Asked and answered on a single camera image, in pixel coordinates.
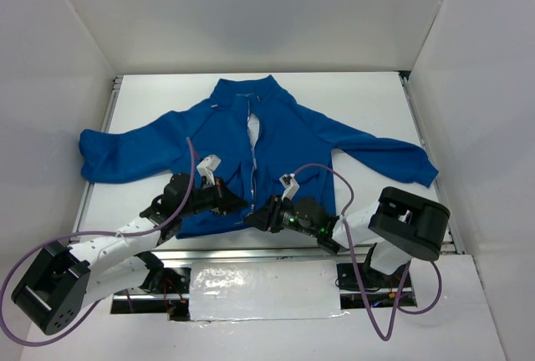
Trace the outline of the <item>blue zip jacket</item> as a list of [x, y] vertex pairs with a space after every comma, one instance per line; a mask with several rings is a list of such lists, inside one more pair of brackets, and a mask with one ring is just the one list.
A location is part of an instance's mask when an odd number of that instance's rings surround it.
[[171, 111], [122, 134], [85, 130], [79, 138], [82, 176], [93, 183], [123, 184], [163, 171], [186, 173], [192, 150], [216, 155], [216, 174], [247, 207], [229, 216], [204, 212], [186, 218], [179, 238], [238, 231], [246, 217], [283, 192], [282, 175], [297, 173], [298, 197], [313, 197], [335, 212], [334, 150], [401, 183], [430, 186], [437, 176], [417, 145], [379, 138], [306, 108], [275, 78], [218, 81], [209, 98]]

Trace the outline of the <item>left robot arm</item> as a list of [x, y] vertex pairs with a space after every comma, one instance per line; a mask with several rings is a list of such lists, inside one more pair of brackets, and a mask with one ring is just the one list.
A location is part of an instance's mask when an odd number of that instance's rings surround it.
[[59, 241], [46, 245], [11, 299], [51, 336], [66, 329], [83, 308], [116, 292], [137, 287], [162, 293], [166, 279], [180, 275], [164, 267], [153, 250], [173, 238], [186, 217], [206, 211], [226, 216], [246, 206], [221, 177], [195, 187], [189, 175], [176, 174], [148, 208], [108, 236], [98, 233], [69, 246]]

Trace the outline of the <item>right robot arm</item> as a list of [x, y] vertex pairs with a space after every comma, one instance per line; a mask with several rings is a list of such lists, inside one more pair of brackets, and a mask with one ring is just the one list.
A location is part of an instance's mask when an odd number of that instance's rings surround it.
[[439, 202], [388, 186], [374, 204], [348, 216], [329, 213], [312, 196], [272, 195], [246, 223], [259, 231], [289, 229], [310, 236], [332, 255], [377, 239], [359, 267], [364, 285], [376, 289], [413, 259], [437, 261], [450, 216]]

